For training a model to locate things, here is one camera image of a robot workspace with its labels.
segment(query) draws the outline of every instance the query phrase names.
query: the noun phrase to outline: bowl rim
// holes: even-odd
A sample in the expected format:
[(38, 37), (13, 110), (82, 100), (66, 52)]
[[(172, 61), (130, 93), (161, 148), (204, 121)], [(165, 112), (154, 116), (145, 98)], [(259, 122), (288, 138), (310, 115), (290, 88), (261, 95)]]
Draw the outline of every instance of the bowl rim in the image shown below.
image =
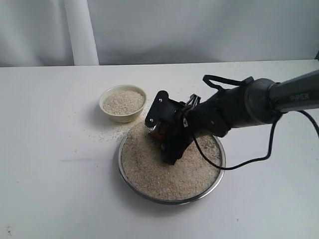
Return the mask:
[[(143, 94), (144, 94), (143, 97), (145, 98), (145, 100), (144, 100), (143, 105), (142, 105), (137, 111), (135, 111), (135, 112), (133, 112), (133, 113), (130, 113), (130, 114), (127, 114), (127, 115), (114, 115), (114, 114), (111, 114), (111, 113), (107, 112), (107, 111), (104, 109), (103, 103), (104, 103), (104, 100), (105, 100), (106, 98), (102, 101), (102, 100), (101, 100), (101, 99), (102, 99), (102, 96), (103, 96), (106, 92), (111, 91), (111, 90), (114, 90), (114, 89), (116, 89), (116, 88), (120, 88), (120, 87), (132, 87), (132, 88), (139, 89), (141, 92), (143, 92)], [(132, 116), (132, 115), (138, 113), (139, 111), (141, 111), (141, 110), (145, 107), (145, 104), (146, 104), (146, 102), (147, 102), (147, 99), (148, 99), (147, 94), (146, 94), (146, 92), (145, 92), (141, 87), (138, 87), (138, 86), (135, 86), (135, 85), (117, 85), (117, 86), (113, 86), (113, 87), (107, 89), (106, 91), (104, 91), (104, 92), (101, 94), (100, 99), (99, 99), (99, 106), (100, 106), (101, 110), (102, 110), (104, 113), (106, 113), (107, 115), (109, 115), (109, 116), (127, 117), (127, 116)]]
[[(223, 148), (223, 145), (221, 144), (220, 140), (210, 134), (210, 136), (212, 137), (212, 139), (216, 142), (219, 153), (220, 153), (220, 159), (221, 159), (221, 166), (225, 167), (226, 166), (226, 155), (225, 155), (225, 150)], [(126, 176), (123, 166), (122, 166), (122, 150), (123, 150), (123, 146), (126, 142), (128, 138), (128, 133), (124, 136), (124, 138), (122, 139), (122, 142), (120, 144), (119, 150), (118, 150), (118, 167), (119, 167), (119, 172), (120, 175), (122, 177), (122, 179), (126, 182), (126, 184), (138, 195), (140, 195), (142, 198), (147, 199), (149, 201), (155, 202), (155, 203), (159, 203), (159, 204), (166, 204), (166, 205), (183, 205), (183, 204), (188, 204), (191, 202), (195, 202), (199, 199), (202, 199), (203, 197), (207, 196), (208, 194), (210, 194), (216, 187), (217, 185), (220, 183), (222, 177), (224, 176), (224, 172), (225, 170), (220, 170), (219, 174), (216, 178), (216, 180), (212, 183), (212, 185), (210, 187), (208, 187), (206, 190), (204, 190), (203, 192), (191, 197), (191, 198), (186, 198), (186, 199), (182, 199), (182, 200), (163, 200), (163, 199), (158, 199), (158, 198), (154, 198), (151, 197), (141, 191), (139, 191), (137, 188), (134, 187), (134, 185), (129, 181), (128, 177)]]

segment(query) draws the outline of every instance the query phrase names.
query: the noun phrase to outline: white ceramic bowl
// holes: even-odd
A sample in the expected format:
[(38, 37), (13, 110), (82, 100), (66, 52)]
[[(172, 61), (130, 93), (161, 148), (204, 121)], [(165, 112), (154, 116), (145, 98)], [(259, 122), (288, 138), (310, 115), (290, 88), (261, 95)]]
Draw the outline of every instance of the white ceramic bowl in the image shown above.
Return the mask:
[[(135, 91), (135, 92), (140, 93), (144, 97), (144, 104), (142, 105), (142, 107), (138, 111), (133, 112), (133, 113), (128, 114), (128, 115), (117, 116), (117, 115), (113, 115), (113, 114), (108, 113), (103, 108), (103, 102), (108, 96), (110, 96), (116, 92), (119, 92), (119, 91)], [(132, 86), (132, 85), (119, 85), (119, 86), (115, 86), (115, 87), (108, 89), (107, 91), (105, 91), (101, 95), (100, 108), (104, 113), (106, 113), (110, 117), (110, 119), (112, 119), (116, 122), (120, 122), (120, 123), (128, 123), (128, 122), (134, 121), (142, 113), (143, 108), (146, 104), (146, 101), (147, 101), (146, 93), (140, 87)]]

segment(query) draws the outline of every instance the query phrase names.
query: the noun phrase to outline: robotic arm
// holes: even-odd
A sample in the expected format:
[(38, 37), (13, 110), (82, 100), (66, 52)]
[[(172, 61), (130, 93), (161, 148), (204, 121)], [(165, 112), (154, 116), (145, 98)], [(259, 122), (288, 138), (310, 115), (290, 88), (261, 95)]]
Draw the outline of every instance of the robotic arm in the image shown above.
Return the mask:
[[(159, 91), (145, 119), (153, 137), (160, 140), (163, 161), (174, 165), (194, 137), (212, 134), (224, 137), (231, 128), (276, 123), (282, 114), (319, 108), (319, 70), (283, 83), (249, 77), (234, 81), (205, 75), (203, 81), (217, 89), (200, 103), (192, 95), (187, 103)], [(213, 82), (236, 86), (224, 89)]]

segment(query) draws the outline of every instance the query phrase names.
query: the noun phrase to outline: white wall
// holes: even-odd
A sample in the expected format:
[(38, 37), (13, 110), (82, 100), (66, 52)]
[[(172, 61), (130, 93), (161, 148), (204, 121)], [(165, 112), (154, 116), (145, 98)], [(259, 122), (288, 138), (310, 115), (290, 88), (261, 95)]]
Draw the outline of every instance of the white wall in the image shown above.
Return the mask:
[[(0, 66), (74, 64), (64, 1), (85, 2), (0, 0)], [(319, 0), (87, 1), (100, 64), (313, 59), (319, 50)]]

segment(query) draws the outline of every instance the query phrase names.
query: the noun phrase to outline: black cable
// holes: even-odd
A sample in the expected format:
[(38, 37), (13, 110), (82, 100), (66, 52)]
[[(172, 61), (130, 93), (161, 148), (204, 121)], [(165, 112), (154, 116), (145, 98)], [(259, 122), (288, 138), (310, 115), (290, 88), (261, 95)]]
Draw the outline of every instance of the black cable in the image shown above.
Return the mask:
[[(317, 132), (317, 134), (318, 134), (318, 137), (319, 137), (319, 126), (318, 126), (317, 122), (314, 120), (314, 118), (313, 118), (311, 115), (309, 115), (307, 112), (305, 112), (305, 111), (298, 111), (298, 112), (299, 112), (299, 113), (302, 113), (304, 116), (306, 116), (306, 117), (311, 121), (311, 123), (313, 124), (313, 126), (314, 126), (314, 128), (315, 128), (315, 130), (316, 130), (316, 132)], [(275, 119), (275, 121), (273, 122), (273, 124), (272, 124), (272, 126), (271, 126), (270, 137), (269, 137), (269, 144), (268, 144), (268, 152), (267, 152), (266, 156), (265, 156), (265, 157), (261, 157), (261, 158), (250, 159), (250, 160), (248, 160), (248, 161), (246, 161), (246, 162), (243, 162), (243, 163), (238, 164), (238, 165), (233, 166), (233, 167), (221, 167), (221, 166), (218, 166), (218, 165), (214, 164), (212, 161), (210, 161), (210, 160), (205, 156), (205, 154), (203, 153), (203, 151), (201, 151), (200, 146), (199, 146), (199, 144), (198, 144), (198, 142), (197, 142), (197, 139), (196, 139), (196, 137), (195, 137), (195, 135), (194, 135), (194, 131), (193, 131), (192, 129), (190, 129), (190, 131), (191, 131), (191, 134), (192, 134), (191, 136), (192, 136), (192, 138), (193, 138), (193, 140), (194, 140), (194, 142), (195, 142), (195, 144), (196, 144), (196, 147), (197, 147), (197, 149), (198, 149), (200, 155), (201, 155), (209, 164), (211, 164), (212, 166), (214, 166), (215, 168), (220, 169), (220, 170), (234, 170), (234, 169), (236, 169), (236, 168), (240, 168), (240, 167), (242, 167), (242, 166), (244, 166), (244, 165), (246, 165), (246, 164), (249, 164), (249, 163), (258, 162), (258, 161), (264, 161), (264, 160), (266, 160), (266, 159), (268, 159), (268, 158), (270, 157), (271, 152), (272, 152), (272, 149), (273, 149), (273, 139), (274, 139), (275, 127), (276, 127), (277, 122), (280, 120), (280, 118), (281, 118), (281, 115), (278, 116), (278, 117)]]

